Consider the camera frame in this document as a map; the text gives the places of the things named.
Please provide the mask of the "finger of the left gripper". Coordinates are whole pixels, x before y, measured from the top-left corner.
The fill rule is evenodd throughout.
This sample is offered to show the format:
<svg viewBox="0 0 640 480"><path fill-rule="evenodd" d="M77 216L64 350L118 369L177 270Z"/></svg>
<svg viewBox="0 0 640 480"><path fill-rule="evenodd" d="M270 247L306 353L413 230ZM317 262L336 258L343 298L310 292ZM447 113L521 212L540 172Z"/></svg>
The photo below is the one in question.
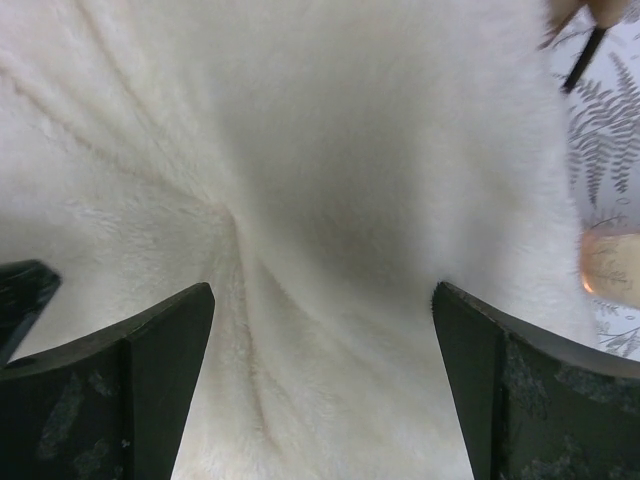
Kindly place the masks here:
<svg viewBox="0 0 640 480"><path fill-rule="evenodd" d="M60 276L38 260L1 265L1 367L9 363L61 283Z"/></svg>

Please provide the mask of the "floral patterned table mat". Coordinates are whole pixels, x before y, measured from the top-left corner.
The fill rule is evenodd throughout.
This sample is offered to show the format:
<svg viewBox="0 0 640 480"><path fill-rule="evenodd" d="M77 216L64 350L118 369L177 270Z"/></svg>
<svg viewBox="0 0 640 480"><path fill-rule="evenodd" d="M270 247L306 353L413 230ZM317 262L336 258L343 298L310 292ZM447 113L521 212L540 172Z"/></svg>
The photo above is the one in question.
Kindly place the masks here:
<svg viewBox="0 0 640 480"><path fill-rule="evenodd" d="M562 84L591 34L584 8L551 42ZM639 233L639 1L630 1L568 96L570 171L585 228ZM595 298L600 349L639 361L639 310Z"/></svg>

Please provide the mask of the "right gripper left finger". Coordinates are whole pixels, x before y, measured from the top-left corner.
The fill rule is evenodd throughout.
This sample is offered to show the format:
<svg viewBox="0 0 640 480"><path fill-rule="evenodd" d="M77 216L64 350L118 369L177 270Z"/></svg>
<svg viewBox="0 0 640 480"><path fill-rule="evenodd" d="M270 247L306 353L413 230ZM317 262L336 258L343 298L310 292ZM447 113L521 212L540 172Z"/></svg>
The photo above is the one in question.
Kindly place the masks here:
<svg viewBox="0 0 640 480"><path fill-rule="evenodd" d="M214 307L199 283L2 368L2 478L170 478Z"/></svg>

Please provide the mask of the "black tent pole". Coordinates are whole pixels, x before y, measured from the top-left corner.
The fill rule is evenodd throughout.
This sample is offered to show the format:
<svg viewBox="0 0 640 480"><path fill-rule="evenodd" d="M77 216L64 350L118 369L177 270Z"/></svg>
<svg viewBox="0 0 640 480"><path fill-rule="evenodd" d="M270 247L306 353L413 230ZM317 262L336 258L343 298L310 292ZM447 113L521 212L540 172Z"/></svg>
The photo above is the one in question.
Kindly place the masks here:
<svg viewBox="0 0 640 480"><path fill-rule="evenodd" d="M593 28L588 41L586 42L571 72L566 77L561 87L562 93L564 95L569 95L576 87L585 70L591 63L607 32L607 28L601 28L598 26Z"/></svg>

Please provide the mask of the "cream fluffy pillow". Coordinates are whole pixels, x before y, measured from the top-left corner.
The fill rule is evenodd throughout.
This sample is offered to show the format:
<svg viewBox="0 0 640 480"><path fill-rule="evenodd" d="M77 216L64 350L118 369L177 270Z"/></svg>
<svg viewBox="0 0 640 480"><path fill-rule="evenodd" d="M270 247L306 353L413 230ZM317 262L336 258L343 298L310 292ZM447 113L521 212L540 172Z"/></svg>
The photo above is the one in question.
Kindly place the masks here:
<svg viewBox="0 0 640 480"><path fill-rule="evenodd" d="M579 343L565 1L5 1L1 258L43 351L207 282L174 477L468 479L437 284Z"/></svg>

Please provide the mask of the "pink capped juice bottle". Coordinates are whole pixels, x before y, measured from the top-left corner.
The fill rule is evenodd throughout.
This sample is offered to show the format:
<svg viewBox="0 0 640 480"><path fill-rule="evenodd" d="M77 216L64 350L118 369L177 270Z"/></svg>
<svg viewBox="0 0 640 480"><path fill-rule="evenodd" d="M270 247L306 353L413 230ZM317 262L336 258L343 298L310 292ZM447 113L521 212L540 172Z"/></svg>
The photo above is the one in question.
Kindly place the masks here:
<svg viewBox="0 0 640 480"><path fill-rule="evenodd" d="M583 235L584 288L614 303L639 307L639 233L590 230Z"/></svg>

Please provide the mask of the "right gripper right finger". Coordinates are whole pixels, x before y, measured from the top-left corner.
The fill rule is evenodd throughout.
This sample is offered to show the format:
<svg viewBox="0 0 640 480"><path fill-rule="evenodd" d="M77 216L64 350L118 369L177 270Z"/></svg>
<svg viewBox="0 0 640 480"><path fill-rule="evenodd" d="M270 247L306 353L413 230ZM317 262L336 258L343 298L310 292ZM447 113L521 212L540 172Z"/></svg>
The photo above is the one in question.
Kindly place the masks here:
<svg viewBox="0 0 640 480"><path fill-rule="evenodd" d="M446 283L433 319L475 478L638 478L638 362Z"/></svg>

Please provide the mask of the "beige fabric pet tent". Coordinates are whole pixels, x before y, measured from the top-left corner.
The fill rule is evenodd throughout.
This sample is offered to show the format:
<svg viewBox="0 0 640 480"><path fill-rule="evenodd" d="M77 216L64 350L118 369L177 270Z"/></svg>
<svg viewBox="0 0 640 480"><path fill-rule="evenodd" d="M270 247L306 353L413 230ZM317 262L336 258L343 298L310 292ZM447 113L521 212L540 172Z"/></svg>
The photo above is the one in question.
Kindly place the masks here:
<svg viewBox="0 0 640 480"><path fill-rule="evenodd" d="M539 48L549 46L583 7L597 27L610 28L620 22L630 4L630 0L549 0L548 29Z"/></svg>

